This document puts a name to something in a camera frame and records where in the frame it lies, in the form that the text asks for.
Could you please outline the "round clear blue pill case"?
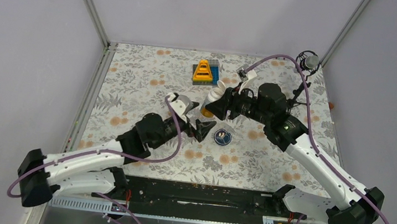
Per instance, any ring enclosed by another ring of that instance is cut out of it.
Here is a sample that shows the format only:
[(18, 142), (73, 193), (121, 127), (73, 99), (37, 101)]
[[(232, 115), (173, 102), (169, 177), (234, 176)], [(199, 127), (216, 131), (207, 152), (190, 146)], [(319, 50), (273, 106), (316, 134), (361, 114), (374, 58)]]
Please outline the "round clear blue pill case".
[(217, 130), (214, 133), (213, 138), (214, 138), (214, 142), (216, 142), (216, 144), (218, 144), (219, 146), (228, 145), (232, 141), (231, 133), (229, 133), (225, 129)]

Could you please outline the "white cap amber pill bottle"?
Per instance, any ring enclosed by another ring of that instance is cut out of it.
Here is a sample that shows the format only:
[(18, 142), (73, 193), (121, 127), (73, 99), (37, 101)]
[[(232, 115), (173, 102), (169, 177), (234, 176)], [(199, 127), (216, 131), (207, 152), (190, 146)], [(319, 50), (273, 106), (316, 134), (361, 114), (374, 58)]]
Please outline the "white cap amber pill bottle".
[(214, 115), (212, 112), (206, 109), (206, 105), (217, 101), (223, 97), (226, 90), (226, 84), (222, 80), (216, 82), (216, 86), (213, 87), (205, 97), (205, 100), (200, 108), (200, 113), (206, 118), (212, 118)]

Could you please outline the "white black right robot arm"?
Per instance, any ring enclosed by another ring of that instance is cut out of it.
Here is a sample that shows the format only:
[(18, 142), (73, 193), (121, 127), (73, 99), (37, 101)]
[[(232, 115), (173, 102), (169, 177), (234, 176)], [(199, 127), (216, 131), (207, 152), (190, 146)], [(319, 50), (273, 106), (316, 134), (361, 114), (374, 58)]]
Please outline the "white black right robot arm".
[(377, 187), (367, 188), (336, 164), (307, 127), (287, 112), (286, 101), (273, 83), (262, 84), (255, 95), (249, 88), (227, 88), (220, 81), (209, 91), (204, 108), (220, 120), (241, 115), (263, 124), (266, 138), (306, 168), (329, 195), (311, 195), (286, 185), (272, 201), (275, 214), (301, 213), (328, 224), (374, 223), (384, 194)]

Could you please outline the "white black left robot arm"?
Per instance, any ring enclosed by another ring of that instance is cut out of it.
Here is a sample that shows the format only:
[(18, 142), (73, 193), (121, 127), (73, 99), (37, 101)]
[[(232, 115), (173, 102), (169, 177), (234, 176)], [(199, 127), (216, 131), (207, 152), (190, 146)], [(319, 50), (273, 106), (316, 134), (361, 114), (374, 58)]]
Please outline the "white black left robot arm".
[(194, 123), (188, 112), (199, 103), (173, 95), (166, 98), (171, 116), (163, 119), (159, 114), (148, 113), (129, 131), (99, 146), (82, 150), (43, 154), (41, 149), (27, 153), (20, 164), (18, 178), (7, 190), (10, 198), (19, 198), (24, 207), (36, 207), (62, 194), (109, 193), (115, 199), (127, 192), (123, 165), (134, 162), (162, 163), (174, 158), (174, 154), (162, 159), (150, 159), (151, 149), (157, 149), (173, 138), (182, 145), (182, 133), (202, 142), (215, 127), (214, 121)]

